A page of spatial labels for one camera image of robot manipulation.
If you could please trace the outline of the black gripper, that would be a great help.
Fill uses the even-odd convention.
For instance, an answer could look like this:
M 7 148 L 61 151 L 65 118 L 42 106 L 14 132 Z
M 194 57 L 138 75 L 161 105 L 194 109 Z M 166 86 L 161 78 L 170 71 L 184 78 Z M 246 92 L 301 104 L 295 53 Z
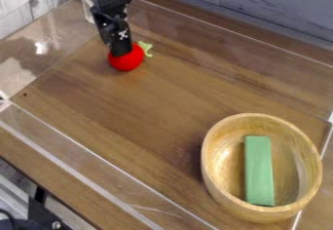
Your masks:
M 91 13 L 102 40 L 110 45 L 115 57 L 133 50 L 131 31 L 127 23 L 126 6 L 131 0 L 93 0 Z

